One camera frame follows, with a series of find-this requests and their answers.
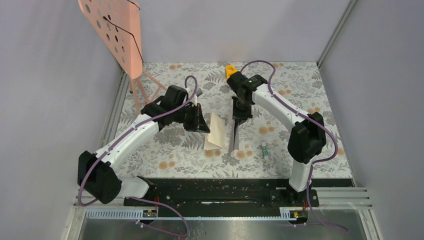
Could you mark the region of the beige lined letter paper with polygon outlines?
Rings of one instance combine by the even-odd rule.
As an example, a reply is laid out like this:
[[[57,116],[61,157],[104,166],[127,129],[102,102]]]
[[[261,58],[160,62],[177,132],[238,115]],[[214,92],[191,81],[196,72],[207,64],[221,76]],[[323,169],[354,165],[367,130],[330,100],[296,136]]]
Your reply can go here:
[[[223,149],[225,146],[225,121],[217,114],[210,116],[210,133],[205,136],[204,147],[206,151]]]

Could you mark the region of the grey lavender envelope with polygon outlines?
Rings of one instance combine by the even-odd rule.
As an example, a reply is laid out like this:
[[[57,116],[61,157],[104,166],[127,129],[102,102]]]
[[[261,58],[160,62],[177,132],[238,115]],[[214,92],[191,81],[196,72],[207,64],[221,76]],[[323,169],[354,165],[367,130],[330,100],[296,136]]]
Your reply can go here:
[[[234,119],[229,139],[228,153],[233,154],[239,149],[239,121]]]

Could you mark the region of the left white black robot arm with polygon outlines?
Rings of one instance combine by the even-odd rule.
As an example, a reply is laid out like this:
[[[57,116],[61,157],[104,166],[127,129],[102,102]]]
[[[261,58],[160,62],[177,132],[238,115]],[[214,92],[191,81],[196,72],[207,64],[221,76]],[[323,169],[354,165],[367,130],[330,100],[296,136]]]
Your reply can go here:
[[[172,123],[182,124],[187,132],[210,133],[196,96],[171,85],[165,95],[145,105],[118,137],[94,153],[84,151],[78,158],[79,205],[85,206],[83,191],[102,204],[118,197],[136,197],[144,206],[152,204],[155,192],[149,183],[142,177],[119,177],[117,171],[135,150]]]

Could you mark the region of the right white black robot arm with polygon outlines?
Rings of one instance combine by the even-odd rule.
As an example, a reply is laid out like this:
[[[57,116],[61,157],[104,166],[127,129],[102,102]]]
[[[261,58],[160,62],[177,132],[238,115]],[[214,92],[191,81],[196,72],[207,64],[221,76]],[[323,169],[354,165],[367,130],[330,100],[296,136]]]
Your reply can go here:
[[[274,116],[289,131],[287,150],[293,158],[287,201],[293,206],[301,205],[306,199],[309,172],[312,160],[327,144],[323,129],[324,119],[318,112],[310,114],[274,91],[270,83],[256,74],[250,78],[237,71],[227,79],[232,96],[232,119],[234,121],[229,142],[229,152],[239,148],[241,124],[253,117],[252,107],[258,105]]]

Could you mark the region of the floral patterned table mat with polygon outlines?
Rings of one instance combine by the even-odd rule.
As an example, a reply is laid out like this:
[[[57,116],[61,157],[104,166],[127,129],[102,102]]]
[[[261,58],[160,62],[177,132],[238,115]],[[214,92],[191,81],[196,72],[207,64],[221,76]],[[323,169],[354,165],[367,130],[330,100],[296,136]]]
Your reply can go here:
[[[226,83],[224,62],[145,63],[144,69],[165,86],[193,86],[188,76],[198,80],[202,95],[198,101],[205,120],[215,113],[225,124],[224,145],[229,144],[232,129],[233,92]],[[250,77],[268,79],[274,91],[298,108],[319,112],[325,127],[339,137],[337,124],[315,62],[275,62],[272,65],[234,63]],[[275,117],[257,105],[252,119],[239,127],[239,149],[204,150],[205,135],[187,132],[174,123],[141,145],[118,170],[119,176],[146,178],[288,178],[293,160],[287,150],[289,131]],[[265,142],[269,160],[264,160]]]

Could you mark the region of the green white glue stick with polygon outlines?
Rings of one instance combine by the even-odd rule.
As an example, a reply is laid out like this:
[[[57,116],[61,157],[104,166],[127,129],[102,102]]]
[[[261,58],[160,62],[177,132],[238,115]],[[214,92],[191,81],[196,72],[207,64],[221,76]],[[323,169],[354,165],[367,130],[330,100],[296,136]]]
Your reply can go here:
[[[261,152],[262,152],[263,159],[266,160],[266,161],[269,160],[270,155],[269,155],[269,152],[268,152],[267,144],[265,142],[261,143]]]

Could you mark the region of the yellow blue toy car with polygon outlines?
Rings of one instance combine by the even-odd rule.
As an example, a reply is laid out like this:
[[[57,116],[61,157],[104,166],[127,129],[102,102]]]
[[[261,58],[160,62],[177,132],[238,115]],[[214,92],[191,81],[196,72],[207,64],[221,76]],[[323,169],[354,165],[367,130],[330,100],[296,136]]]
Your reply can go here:
[[[225,76],[227,80],[230,78],[231,75],[235,74],[236,72],[238,72],[238,70],[233,65],[225,66]]]

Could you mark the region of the pink perforated music stand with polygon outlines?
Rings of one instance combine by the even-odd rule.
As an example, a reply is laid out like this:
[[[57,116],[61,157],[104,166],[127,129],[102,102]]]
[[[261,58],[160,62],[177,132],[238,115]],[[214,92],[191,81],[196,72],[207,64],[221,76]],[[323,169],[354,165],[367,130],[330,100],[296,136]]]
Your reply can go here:
[[[136,114],[139,114],[141,107],[167,89],[144,69],[140,4],[136,0],[77,2],[82,14],[129,77]]]

